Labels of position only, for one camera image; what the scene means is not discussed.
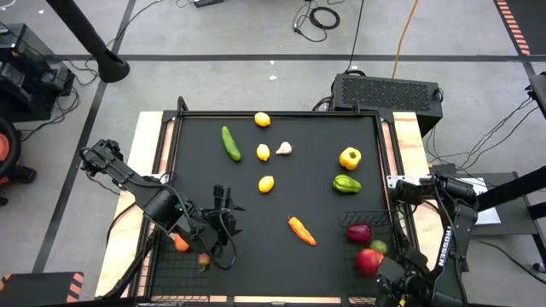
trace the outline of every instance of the lemon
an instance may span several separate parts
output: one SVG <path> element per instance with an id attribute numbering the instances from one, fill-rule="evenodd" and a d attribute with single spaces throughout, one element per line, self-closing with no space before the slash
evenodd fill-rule
<path id="1" fill-rule="evenodd" d="M 270 116 L 263 112 L 254 114 L 254 121 L 256 122 L 256 125 L 260 127 L 267 127 L 268 125 L 271 125 Z"/>
<path id="2" fill-rule="evenodd" d="M 273 176 L 266 176 L 259 180 L 258 190 L 262 193 L 267 193 L 271 191 L 273 185 L 275 185 L 275 179 L 273 179 Z"/>
<path id="3" fill-rule="evenodd" d="M 270 148 L 265 144 L 259 144 L 258 148 L 256 148 L 256 154 L 258 155 L 258 159 L 267 161 L 270 158 Z"/>

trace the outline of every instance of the carrot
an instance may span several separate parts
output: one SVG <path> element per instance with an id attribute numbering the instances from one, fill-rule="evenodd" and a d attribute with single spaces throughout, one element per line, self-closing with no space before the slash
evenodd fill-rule
<path id="1" fill-rule="evenodd" d="M 189 249 L 189 245 L 180 235 L 177 235 L 174 240 L 174 248 L 179 252 L 186 252 Z"/>
<path id="2" fill-rule="evenodd" d="M 298 220 L 296 217 L 288 216 L 288 225 L 290 225 L 290 228 L 292 231 L 304 242 L 309 243 L 312 246 L 315 246 L 317 242 L 315 241 L 315 238 L 311 235 L 309 230 L 307 230 Z"/>

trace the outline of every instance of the green bell pepper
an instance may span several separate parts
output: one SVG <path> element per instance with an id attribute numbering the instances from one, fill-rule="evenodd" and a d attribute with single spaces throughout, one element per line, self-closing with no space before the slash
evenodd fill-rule
<path id="1" fill-rule="evenodd" d="M 342 193 L 358 193 L 362 185 L 347 175 L 338 175 L 334 179 L 334 188 Z"/>

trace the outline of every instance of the black tray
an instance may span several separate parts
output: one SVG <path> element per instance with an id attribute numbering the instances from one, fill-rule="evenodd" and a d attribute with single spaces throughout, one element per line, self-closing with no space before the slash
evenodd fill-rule
<path id="1" fill-rule="evenodd" d="M 149 296 L 251 295 L 298 297 L 374 297 L 376 287 L 354 287 L 354 269 L 346 265 L 346 244 L 340 217 L 349 211 L 390 210 L 385 196 L 388 174 L 385 145 L 377 113 L 272 112 L 272 125 L 259 128 L 254 112 L 184 112 L 176 121 L 169 170 L 177 173 L 173 186 L 201 207 L 212 206 L 212 186 L 232 187 L 232 198 L 247 209 L 237 212 L 243 232 L 235 237 L 239 252 L 229 271 L 197 271 L 194 254 L 175 252 L 164 236 L 154 250 L 147 283 Z M 221 142 L 221 127 L 229 126 L 242 152 L 234 163 Z M 274 152 L 281 142 L 293 145 L 289 156 Z M 256 147 L 270 147 L 270 161 L 256 157 Z M 346 147 L 358 148 L 363 160 L 355 171 L 339 165 Z M 338 174 L 355 177 L 363 190 L 355 195 L 336 193 Z M 273 190 L 258 192 L 258 180 L 276 179 Z M 317 239 L 317 246 L 300 241 L 288 227 L 287 215 L 298 217 Z M 387 242 L 398 254 L 393 220 L 386 225 Z M 231 258 L 224 248 L 224 263 Z"/>

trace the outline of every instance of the yellow bell pepper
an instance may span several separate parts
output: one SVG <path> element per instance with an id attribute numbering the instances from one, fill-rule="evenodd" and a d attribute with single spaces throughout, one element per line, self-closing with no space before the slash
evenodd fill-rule
<path id="1" fill-rule="evenodd" d="M 357 168 L 358 162 L 360 162 L 361 158 L 362 155 L 360 154 L 358 149 L 347 148 L 340 155 L 340 164 L 347 170 L 352 171 Z"/>

